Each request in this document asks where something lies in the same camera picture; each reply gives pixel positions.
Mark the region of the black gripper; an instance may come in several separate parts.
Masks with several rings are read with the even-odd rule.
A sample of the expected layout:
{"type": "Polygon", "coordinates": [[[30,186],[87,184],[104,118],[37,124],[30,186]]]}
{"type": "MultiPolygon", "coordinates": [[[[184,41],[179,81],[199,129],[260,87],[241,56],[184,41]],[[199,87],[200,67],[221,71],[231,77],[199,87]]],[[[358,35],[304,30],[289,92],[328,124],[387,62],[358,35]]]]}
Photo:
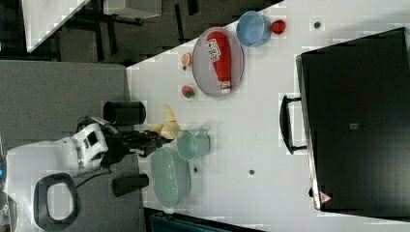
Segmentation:
{"type": "Polygon", "coordinates": [[[120,162],[124,156],[139,155],[146,158],[161,146],[161,137],[154,131],[130,130],[105,136],[108,151],[103,157],[104,165],[120,162]]]}

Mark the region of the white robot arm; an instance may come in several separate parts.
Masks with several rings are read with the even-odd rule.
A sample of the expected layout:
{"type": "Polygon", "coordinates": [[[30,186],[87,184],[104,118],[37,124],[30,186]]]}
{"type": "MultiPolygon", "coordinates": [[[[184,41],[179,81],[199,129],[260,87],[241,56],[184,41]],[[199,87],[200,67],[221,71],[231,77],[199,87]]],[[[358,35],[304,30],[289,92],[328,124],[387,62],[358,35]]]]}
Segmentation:
{"type": "Polygon", "coordinates": [[[7,232],[131,232],[149,177],[140,150],[154,135],[89,123],[74,135],[15,147],[2,161],[7,232]]]}

